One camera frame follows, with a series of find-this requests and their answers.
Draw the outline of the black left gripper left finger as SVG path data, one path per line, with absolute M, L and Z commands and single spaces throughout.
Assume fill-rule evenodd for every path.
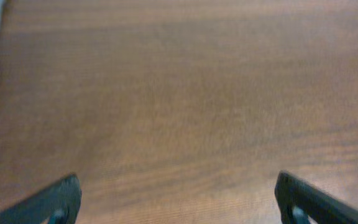
M 0 212 L 0 223 L 75 223 L 81 196 L 77 175 L 69 174 Z

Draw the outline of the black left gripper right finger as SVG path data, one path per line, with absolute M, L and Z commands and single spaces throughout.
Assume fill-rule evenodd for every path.
M 282 223 L 356 223 L 358 210 L 282 170 L 275 186 Z

